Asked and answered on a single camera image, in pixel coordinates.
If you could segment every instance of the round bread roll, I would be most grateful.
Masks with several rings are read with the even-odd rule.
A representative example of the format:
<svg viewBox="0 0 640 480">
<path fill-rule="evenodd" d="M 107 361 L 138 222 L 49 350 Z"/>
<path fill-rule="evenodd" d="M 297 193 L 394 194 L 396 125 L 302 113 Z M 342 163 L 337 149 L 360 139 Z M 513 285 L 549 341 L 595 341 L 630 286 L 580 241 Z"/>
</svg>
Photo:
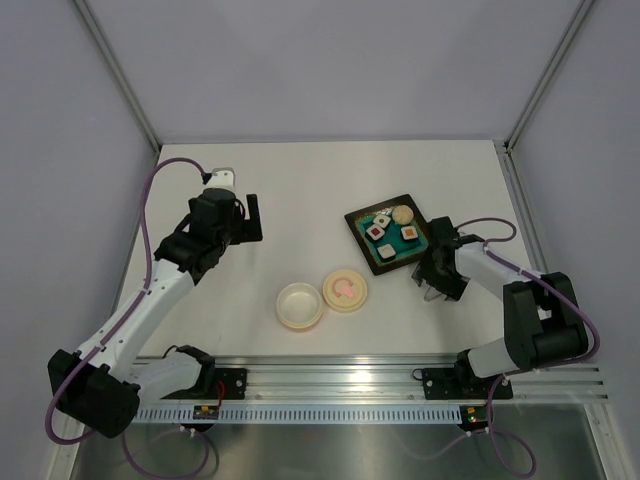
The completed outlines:
<svg viewBox="0 0 640 480">
<path fill-rule="evenodd" d="M 407 205 L 399 205 L 393 209 L 391 218 L 398 225 L 409 225 L 413 220 L 413 210 Z"/>
</svg>

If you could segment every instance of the white bowl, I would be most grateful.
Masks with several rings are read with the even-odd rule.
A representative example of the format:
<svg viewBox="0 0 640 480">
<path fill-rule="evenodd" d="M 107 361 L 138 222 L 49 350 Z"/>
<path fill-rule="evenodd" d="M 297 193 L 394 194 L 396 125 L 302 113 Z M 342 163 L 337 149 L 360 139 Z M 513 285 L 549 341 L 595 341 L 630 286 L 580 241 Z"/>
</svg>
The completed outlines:
<svg viewBox="0 0 640 480">
<path fill-rule="evenodd" d="M 286 286 L 276 300 L 278 320 L 298 331 L 315 325 L 322 316 L 323 308 L 320 292 L 306 283 Z"/>
</svg>

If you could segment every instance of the sushi piece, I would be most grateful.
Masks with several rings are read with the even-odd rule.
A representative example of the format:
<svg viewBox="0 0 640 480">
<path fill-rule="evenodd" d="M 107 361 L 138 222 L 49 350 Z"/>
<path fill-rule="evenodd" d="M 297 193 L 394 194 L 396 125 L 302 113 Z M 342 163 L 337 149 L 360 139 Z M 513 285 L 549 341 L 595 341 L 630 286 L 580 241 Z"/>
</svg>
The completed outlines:
<svg viewBox="0 0 640 480">
<path fill-rule="evenodd" d="M 380 254 L 380 258 L 383 262 L 390 262 L 391 260 L 396 258 L 396 251 L 389 243 L 378 247 L 378 253 Z"/>
<path fill-rule="evenodd" d="M 379 227 L 382 228 L 387 228 L 389 226 L 389 224 L 391 223 L 391 217 L 388 217 L 387 215 L 377 215 L 376 218 L 373 219 L 373 223 L 375 225 L 378 225 Z"/>
<path fill-rule="evenodd" d="M 409 225 L 413 220 L 413 210 L 407 205 L 398 205 L 393 209 L 391 216 L 398 225 Z"/>
<path fill-rule="evenodd" d="M 371 225 L 369 228 L 367 228 L 367 237 L 369 237 L 369 240 L 371 240 L 372 242 L 377 242 L 382 237 L 384 237 L 384 228 L 380 227 L 379 225 Z"/>
<path fill-rule="evenodd" d="M 400 231 L 402 232 L 402 239 L 406 243 L 413 242 L 418 239 L 418 231 L 416 230 L 416 227 L 409 225 L 408 227 L 402 227 Z"/>
</svg>

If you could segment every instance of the cable clip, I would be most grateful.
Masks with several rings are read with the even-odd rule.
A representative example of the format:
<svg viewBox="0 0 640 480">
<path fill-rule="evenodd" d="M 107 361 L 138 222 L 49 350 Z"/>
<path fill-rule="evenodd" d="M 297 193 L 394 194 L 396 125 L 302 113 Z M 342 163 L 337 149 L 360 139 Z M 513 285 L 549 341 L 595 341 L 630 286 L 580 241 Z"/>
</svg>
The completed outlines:
<svg viewBox="0 0 640 480">
<path fill-rule="evenodd" d="M 102 352 L 104 351 L 105 348 L 107 348 L 107 346 L 104 343 L 102 343 L 102 339 L 100 339 L 93 344 L 93 348 L 97 348 Z"/>
</svg>

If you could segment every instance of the white wall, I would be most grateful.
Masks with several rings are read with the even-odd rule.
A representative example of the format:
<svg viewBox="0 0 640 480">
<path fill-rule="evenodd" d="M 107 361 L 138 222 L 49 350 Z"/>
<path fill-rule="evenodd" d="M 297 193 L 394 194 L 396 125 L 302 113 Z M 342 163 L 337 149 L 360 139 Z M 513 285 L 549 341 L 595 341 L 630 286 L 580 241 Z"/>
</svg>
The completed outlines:
<svg viewBox="0 0 640 480">
<path fill-rule="evenodd" d="M 90 0 L 165 143 L 504 138 L 578 0 Z"/>
<path fill-rule="evenodd" d="M 37 479 L 46 373 L 109 315 L 153 155 L 65 0 L 0 3 L 0 476 Z"/>
<path fill-rule="evenodd" d="M 600 326 L 598 361 L 636 462 L 639 18 L 637 1 L 599 2 L 515 152 L 550 266 L 571 275 Z"/>
</svg>

